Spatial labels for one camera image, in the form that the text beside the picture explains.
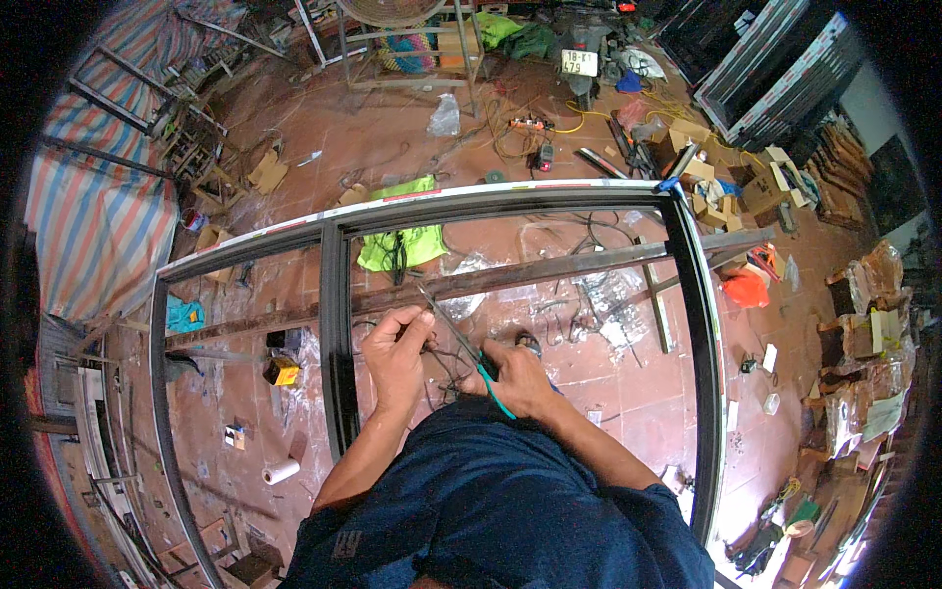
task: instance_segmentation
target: person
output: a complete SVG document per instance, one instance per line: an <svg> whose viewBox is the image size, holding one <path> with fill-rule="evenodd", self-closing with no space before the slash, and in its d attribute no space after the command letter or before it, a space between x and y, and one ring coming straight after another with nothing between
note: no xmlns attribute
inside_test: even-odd
<svg viewBox="0 0 942 589"><path fill-rule="evenodd" d="M713 586L674 494L556 392L524 344L482 345L518 419L468 377L396 456L433 325L410 306L365 338L376 410L301 522L283 589Z"/></svg>

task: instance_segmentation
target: man's arm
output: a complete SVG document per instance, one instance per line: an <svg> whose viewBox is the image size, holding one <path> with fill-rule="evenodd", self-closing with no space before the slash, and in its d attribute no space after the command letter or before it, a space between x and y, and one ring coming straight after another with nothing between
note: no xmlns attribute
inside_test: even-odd
<svg viewBox="0 0 942 589"><path fill-rule="evenodd" d="M424 374L419 353L434 317L417 306L389 312L363 342L363 355L376 384L376 410L320 487L311 514L343 507L379 480L396 457L399 442L421 398ZM400 330L408 325L397 341Z"/></svg>
<svg viewBox="0 0 942 589"><path fill-rule="evenodd" d="M500 370L497 382L491 383L497 398L518 417L539 421L599 482L633 489L660 483L658 476L634 454L552 389L543 365L531 351L523 346L507 348L490 339L484 341L482 349ZM477 375L472 375L463 388L466 392L487 394Z"/></svg>

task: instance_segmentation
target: striped tarp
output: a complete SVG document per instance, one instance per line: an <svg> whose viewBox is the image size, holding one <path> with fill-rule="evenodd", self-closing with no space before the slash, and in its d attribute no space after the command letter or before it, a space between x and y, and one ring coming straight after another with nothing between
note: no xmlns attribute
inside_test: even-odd
<svg viewBox="0 0 942 589"><path fill-rule="evenodd" d="M231 42L186 16L234 29L245 8L222 0L138 0L120 4L89 41L91 55L73 76L144 120L161 97L101 54L104 45L163 81L206 49ZM163 146L71 93L59 96L49 136L154 168ZM170 255L178 219L171 182L74 152L41 147L34 159L25 222L36 233L41 309L71 321L127 313L151 292Z"/></svg>

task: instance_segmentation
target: red plastic bag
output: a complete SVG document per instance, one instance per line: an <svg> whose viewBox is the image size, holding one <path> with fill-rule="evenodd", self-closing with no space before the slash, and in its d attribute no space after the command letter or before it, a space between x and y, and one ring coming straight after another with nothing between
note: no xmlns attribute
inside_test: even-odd
<svg viewBox="0 0 942 589"><path fill-rule="evenodd" d="M730 276L723 281L723 292L743 309L769 304L769 291L762 277L751 272Z"/></svg>
<svg viewBox="0 0 942 589"><path fill-rule="evenodd" d="M618 109L618 116L615 118L618 119L625 133L630 136L631 127L635 126L636 123L644 122L644 115L647 114L648 109L649 106L643 100L632 99L627 105Z"/></svg>

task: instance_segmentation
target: white paper roll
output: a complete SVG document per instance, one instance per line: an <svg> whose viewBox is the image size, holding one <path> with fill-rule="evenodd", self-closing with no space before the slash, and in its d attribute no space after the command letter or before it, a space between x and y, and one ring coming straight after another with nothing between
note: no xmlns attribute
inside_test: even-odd
<svg viewBox="0 0 942 589"><path fill-rule="evenodd" d="M268 484L275 484L284 479L287 479L294 473L300 470L300 465L298 461L294 458L288 458L284 462L280 462L277 465L269 466L268 468L262 470L262 479L265 480Z"/></svg>

